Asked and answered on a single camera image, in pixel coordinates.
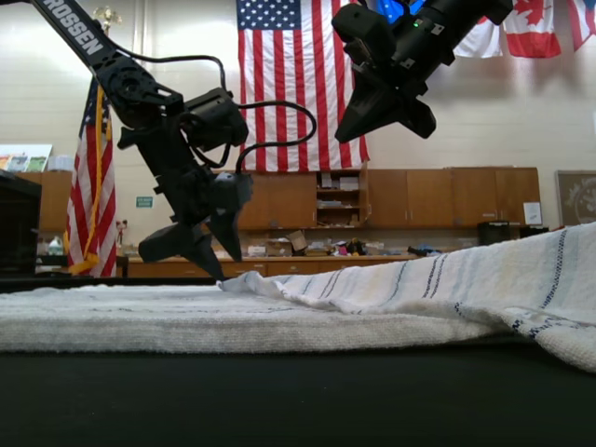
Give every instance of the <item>flag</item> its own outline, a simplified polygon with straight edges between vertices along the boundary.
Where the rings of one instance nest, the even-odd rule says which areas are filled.
[[[410,6],[410,13],[417,13],[424,3],[425,0],[418,0],[415,2]],[[394,0],[376,0],[376,10],[379,14],[387,17],[389,23],[393,23],[395,20],[403,16],[403,7]]]
[[[115,175],[109,103],[93,79],[78,148],[67,208],[65,247],[76,275],[115,275]]]
[[[554,0],[513,0],[505,19],[511,56],[552,58],[561,54],[554,31]]]
[[[462,58],[482,59],[503,56],[500,37],[500,28],[484,17],[459,43],[454,54]]]
[[[567,0],[567,6],[569,6],[574,49],[578,51],[592,35],[596,34],[594,16],[596,0]]]
[[[238,58],[242,103],[297,102],[318,121],[317,134],[292,147],[263,148],[245,159],[258,171],[317,171],[357,168],[368,160],[364,137],[339,143],[334,134],[354,88],[333,15],[351,0],[237,0]],[[308,118],[286,107],[242,111],[256,142],[297,140]]]

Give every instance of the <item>wooden countertop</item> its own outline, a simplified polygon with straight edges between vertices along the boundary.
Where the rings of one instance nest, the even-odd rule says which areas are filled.
[[[411,254],[403,254],[399,256],[285,256],[285,257],[267,257],[267,258],[251,258],[246,256],[243,258],[243,262],[246,263],[301,263],[301,262],[358,262],[358,261],[410,261],[412,259],[418,259],[418,256]],[[142,264],[142,259],[139,257],[129,258],[131,264]],[[168,258],[161,263],[188,263],[184,258]],[[231,258],[220,259],[221,263],[233,263],[234,260]]]

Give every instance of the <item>black cable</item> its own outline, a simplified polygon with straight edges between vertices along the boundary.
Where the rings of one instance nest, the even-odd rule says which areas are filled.
[[[209,166],[212,169],[220,169],[225,166],[225,163],[227,163],[227,159],[230,156],[230,149],[232,148],[232,144],[227,143],[225,145],[225,149],[223,149],[222,159],[220,160],[219,163],[215,163],[213,160],[211,160],[210,158],[205,156],[203,153],[201,153],[201,151],[196,149],[195,146],[193,146],[192,144],[189,144],[188,147],[190,147],[190,150],[193,151],[193,154],[195,154],[207,166]]]
[[[295,146],[297,144],[302,144],[303,142],[307,142],[308,140],[313,138],[315,133],[317,133],[317,119],[315,118],[315,116],[313,114],[311,114],[308,111],[308,109],[306,109],[302,105],[295,104],[294,102],[263,101],[263,102],[255,102],[254,104],[242,104],[242,105],[239,105],[238,108],[239,109],[257,109],[259,107],[268,107],[268,106],[272,106],[272,105],[275,105],[275,106],[281,105],[284,107],[289,107],[291,109],[297,110],[298,112],[302,112],[303,114],[308,116],[308,118],[310,119],[310,122],[312,124],[312,129],[310,130],[310,132],[308,132],[308,134],[306,136],[304,136],[303,138],[301,138],[299,140],[294,140],[291,142],[257,142],[256,144],[253,144],[252,146],[247,147],[244,151],[242,151],[240,153],[240,155],[238,156],[238,159],[236,160],[236,174],[239,174],[240,172],[242,172],[242,162],[244,161],[244,159],[250,152],[255,151],[256,149],[264,148],[264,147]]]
[[[112,44],[122,51],[123,53],[129,55],[133,59],[138,59],[139,61],[151,62],[151,63],[168,63],[168,62],[184,62],[184,61],[211,61],[217,64],[220,69],[220,83],[222,88],[227,91],[227,83],[225,81],[225,69],[224,64],[222,61],[215,56],[206,56],[206,55],[196,55],[196,56],[171,56],[168,58],[152,58],[149,56],[143,56],[143,54],[137,54],[129,49],[119,46],[116,42],[111,40]]]

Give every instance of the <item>gold flagpole finial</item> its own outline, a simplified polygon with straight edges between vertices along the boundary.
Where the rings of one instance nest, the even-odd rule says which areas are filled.
[[[103,29],[108,31],[112,25],[122,23],[122,17],[110,7],[98,7],[93,11],[93,17],[102,23]]]

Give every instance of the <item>green sign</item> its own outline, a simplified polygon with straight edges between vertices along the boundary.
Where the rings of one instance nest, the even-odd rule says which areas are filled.
[[[152,197],[137,197],[137,208],[152,208],[153,198]]]

